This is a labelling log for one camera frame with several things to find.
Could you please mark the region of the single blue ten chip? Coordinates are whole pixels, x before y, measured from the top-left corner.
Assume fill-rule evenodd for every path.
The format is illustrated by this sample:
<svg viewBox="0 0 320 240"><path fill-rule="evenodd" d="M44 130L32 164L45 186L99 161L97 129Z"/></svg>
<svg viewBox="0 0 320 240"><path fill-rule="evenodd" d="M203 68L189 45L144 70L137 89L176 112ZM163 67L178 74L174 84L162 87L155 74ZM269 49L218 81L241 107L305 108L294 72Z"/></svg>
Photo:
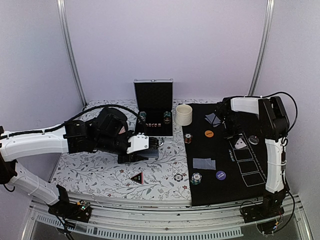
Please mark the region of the single blue ten chip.
<svg viewBox="0 0 320 240"><path fill-rule="evenodd" d="M183 179L183 176L181 174L176 174L174 176L174 180L177 181L177 182L180 182L182 179Z"/></svg>

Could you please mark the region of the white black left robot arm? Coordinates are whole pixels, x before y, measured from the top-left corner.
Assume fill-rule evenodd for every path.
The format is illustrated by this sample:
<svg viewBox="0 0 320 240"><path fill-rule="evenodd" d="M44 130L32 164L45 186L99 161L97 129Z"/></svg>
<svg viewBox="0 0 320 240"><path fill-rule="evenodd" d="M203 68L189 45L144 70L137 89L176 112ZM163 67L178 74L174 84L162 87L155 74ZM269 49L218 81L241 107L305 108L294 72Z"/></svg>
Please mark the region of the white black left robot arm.
<svg viewBox="0 0 320 240"><path fill-rule="evenodd" d="M27 131L0 131L0 183L24 190L27 194L44 201L63 216L74 213L67 190L60 185L52 185L28 171L18 159L42 154L75 154L107 152L118 155L118 162L132 163L145 160L142 153L157 149L159 140L147 135L147 126L142 123L142 132L129 130L127 111L143 119L133 110L117 105L99 105L97 117L82 121L79 117L95 110L84 110L69 120L42 129Z"/></svg>

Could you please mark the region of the blue playing card deck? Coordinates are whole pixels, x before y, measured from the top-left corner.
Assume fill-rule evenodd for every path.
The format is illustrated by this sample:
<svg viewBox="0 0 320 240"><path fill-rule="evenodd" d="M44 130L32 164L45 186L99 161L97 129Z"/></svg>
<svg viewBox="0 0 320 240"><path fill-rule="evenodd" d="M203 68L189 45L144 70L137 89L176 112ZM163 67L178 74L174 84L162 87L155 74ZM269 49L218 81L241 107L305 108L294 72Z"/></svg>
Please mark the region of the blue playing card deck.
<svg viewBox="0 0 320 240"><path fill-rule="evenodd" d="M143 155L146 158L154 158L157 159L159 157L159 150L158 149L147 149Z"/></svg>

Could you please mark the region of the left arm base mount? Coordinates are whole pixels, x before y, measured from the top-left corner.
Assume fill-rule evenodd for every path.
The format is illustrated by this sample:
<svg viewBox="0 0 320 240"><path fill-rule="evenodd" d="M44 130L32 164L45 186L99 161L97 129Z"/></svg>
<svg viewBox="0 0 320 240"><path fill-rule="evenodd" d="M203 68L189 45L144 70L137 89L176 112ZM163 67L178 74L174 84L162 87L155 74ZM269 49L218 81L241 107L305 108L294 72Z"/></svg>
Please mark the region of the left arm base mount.
<svg viewBox="0 0 320 240"><path fill-rule="evenodd" d="M59 193L58 202L48 206L48 213L61 217L64 220L69 219L88 223L92 213L91 203L86 200L72 203L70 202L67 190L58 184L56 187Z"/></svg>

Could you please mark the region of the orange big blind button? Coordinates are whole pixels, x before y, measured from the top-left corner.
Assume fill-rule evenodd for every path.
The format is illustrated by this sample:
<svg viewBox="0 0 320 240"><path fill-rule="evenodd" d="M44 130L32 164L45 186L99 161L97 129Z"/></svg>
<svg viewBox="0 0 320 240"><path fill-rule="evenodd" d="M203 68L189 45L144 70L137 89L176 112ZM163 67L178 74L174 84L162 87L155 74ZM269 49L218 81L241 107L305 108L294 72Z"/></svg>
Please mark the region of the orange big blind button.
<svg viewBox="0 0 320 240"><path fill-rule="evenodd" d="M214 136L214 132L211 131L211 130L206 130L204 132L204 135L207 137L207 138L212 138Z"/></svg>

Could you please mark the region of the clear dealer button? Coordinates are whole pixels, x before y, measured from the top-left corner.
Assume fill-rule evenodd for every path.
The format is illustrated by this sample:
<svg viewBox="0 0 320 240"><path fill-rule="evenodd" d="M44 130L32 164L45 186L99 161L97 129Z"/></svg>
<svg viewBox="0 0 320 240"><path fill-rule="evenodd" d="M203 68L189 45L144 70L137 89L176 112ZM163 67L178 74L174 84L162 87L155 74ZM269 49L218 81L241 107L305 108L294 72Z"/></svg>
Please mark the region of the clear dealer button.
<svg viewBox="0 0 320 240"><path fill-rule="evenodd" d="M256 136L256 135L251 135L249 138L248 138L248 141L252 144L252 145L257 145L260 140L259 138Z"/></svg>

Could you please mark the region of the red black moved chip stack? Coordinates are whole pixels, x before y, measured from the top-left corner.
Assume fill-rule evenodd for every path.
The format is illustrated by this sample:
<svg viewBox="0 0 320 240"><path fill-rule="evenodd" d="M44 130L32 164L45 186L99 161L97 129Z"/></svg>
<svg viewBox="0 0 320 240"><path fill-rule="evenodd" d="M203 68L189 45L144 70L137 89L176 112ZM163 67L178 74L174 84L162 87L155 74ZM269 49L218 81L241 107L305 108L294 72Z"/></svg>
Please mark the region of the red black moved chip stack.
<svg viewBox="0 0 320 240"><path fill-rule="evenodd" d="M184 143L185 144L190 144L192 142L193 136L190 133L186 133L184 135Z"/></svg>

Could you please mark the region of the blue green moved chip stack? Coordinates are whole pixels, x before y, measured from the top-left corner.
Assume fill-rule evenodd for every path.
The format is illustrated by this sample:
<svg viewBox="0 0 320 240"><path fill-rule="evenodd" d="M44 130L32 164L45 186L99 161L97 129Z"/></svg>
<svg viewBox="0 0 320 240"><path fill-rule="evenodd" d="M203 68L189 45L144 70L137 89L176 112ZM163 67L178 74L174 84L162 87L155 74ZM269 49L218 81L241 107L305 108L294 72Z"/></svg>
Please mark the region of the blue green moved chip stack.
<svg viewBox="0 0 320 240"><path fill-rule="evenodd" d="M191 184L192 185L199 185L202 181L202 175L199 172L195 172L191 176Z"/></svg>

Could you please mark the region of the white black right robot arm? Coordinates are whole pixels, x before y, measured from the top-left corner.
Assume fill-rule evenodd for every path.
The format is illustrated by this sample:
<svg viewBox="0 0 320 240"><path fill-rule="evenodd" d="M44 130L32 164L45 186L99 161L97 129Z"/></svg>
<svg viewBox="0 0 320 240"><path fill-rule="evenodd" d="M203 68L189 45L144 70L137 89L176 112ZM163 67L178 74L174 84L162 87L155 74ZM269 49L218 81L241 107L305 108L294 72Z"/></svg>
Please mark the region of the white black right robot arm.
<svg viewBox="0 0 320 240"><path fill-rule="evenodd" d="M286 109L279 97L288 96L297 109L297 103L287 92L278 91L266 96L229 96L216 103L215 119L218 118L227 132L226 137L232 138L241 132L237 123L236 113L253 114L260 124L260 131L267 150L267 178L265 190L269 194L280 193L286 187L286 145L288 133L298 119L298 110L295 119L290 124Z"/></svg>

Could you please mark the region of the purple small blind button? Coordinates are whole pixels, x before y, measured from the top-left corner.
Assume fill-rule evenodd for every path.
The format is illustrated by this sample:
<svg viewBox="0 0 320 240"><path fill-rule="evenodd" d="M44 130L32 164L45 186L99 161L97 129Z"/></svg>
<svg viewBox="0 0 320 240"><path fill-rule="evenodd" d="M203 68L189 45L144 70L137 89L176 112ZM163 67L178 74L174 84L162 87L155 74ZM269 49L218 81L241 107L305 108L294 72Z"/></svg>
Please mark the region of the purple small blind button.
<svg viewBox="0 0 320 240"><path fill-rule="evenodd" d="M223 181L223 180L226 179L227 175L226 175L226 173L225 173L224 171L219 170L219 171L216 172L215 177L216 177L218 180Z"/></svg>

